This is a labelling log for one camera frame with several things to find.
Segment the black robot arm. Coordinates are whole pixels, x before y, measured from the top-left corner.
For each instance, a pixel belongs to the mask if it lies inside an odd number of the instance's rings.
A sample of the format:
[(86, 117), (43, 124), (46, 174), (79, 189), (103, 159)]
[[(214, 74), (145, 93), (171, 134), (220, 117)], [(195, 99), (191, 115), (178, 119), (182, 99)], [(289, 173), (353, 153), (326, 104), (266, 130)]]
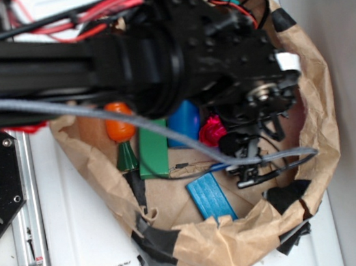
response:
[(261, 175), (261, 166), (315, 150), (262, 156), (263, 133), (280, 141), (279, 115), (295, 103), (301, 70), (250, 15), (231, 2), (144, 0), (124, 16), (126, 29), (100, 32), (76, 44), (9, 42), (0, 34), (0, 128), (33, 125), (69, 114), (66, 102), (90, 107), (122, 101), (140, 118), (170, 116), (183, 101), (209, 108), (227, 135), (222, 163), (246, 188), (293, 164)]

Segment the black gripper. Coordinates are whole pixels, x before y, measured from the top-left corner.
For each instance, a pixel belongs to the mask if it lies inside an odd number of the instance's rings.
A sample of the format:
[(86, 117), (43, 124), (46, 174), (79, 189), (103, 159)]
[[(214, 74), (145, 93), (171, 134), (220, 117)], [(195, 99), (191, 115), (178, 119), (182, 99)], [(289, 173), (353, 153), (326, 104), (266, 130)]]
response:
[(280, 119), (296, 103), (299, 57), (276, 49), (265, 30), (237, 8), (167, 0), (167, 9), (182, 48), (186, 97), (219, 116), (226, 129), (219, 142), (225, 155), (249, 159), (228, 166), (227, 174), (237, 176), (238, 188), (244, 189), (291, 169), (286, 163), (261, 174), (267, 162), (258, 143), (285, 138)]

